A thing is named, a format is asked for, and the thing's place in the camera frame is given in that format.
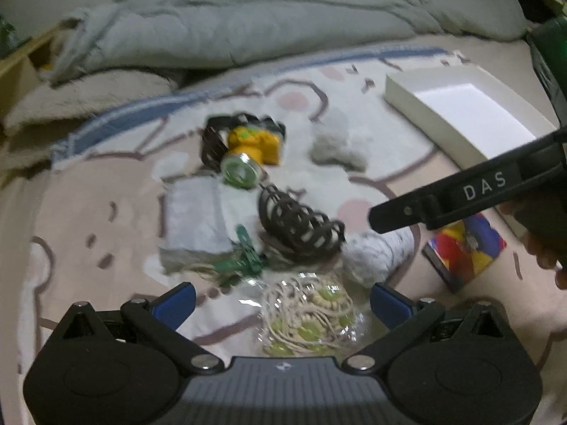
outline gray fabric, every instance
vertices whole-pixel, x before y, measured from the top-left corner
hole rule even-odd
[[[165,195],[165,248],[224,254],[232,251],[220,206],[219,179],[189,177]]]
[[[516,0],[116,0],[82,8],[52,82],[117,66],[227,68],[419,33],[501,41],[526,30]]]

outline blanket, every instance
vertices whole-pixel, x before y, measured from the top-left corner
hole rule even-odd
[[[227,68],[420,33],[511,41],[526,30],[516,0],[115,0],[71,20],[53,83],[117,66]]]

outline green bead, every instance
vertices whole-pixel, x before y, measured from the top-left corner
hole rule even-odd
[[[293,351],[281,342],[272,343],[266,352],[271,356],[293,356]]]
[[[330,356],[331,350],[329,350],[327,347],[323,347],[321,345],[317,346],[317,347],[313,347],[310,349],[314,355],[317,356]]]
[[[316,323],[306,321],[297,329],[297,335],[307,342],[315,342],[321,338],[321,329]]]
[[[342,328],[346,328],[347,326],[350,326],[353,323],[353,319],[348,315],[344,315],[338,319],[338,323],[341,325]]]
[[[271,328],[274,332],[281,332],[283,326],[284,324],[282,323],[282,320],[279,318],[274,319],[274,321],[271,323]]]
[[[329,302],[334,302],[335,300],[340,299],[341,297],[344,296],[344,292],[342,291],[333,291],[331,289],[328,288],[324,288],[319,290],[319,295],[324,298],[325,300],[328,300]]]

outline pink circle pattern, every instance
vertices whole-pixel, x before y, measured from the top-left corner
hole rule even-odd
[[[367,217],[371,207],[365,199],[350,199],[338,209],[337,217],[344,222],[347,232],[364,233],[370,228]]]
[[[284,110],[291,112],[302,112],[309,106],[309,99],[298,92],[285,93],[278,97],[277,102]]]
[[[339,72],[335,67],[321,67],[319,69],[319,72],[321,72],[330,80],[345,81],[344,75],[341,72]]]

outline green clothespin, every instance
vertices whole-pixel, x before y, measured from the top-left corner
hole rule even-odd
[[[240,242],[239,257],[214,264],[214,271],[220,275],[219,284],[221,286],[235,284],[241,278],[258,278],[265,266],[265,258],[258,255],[254,249],[244,225],[236,226],[236,234]]]

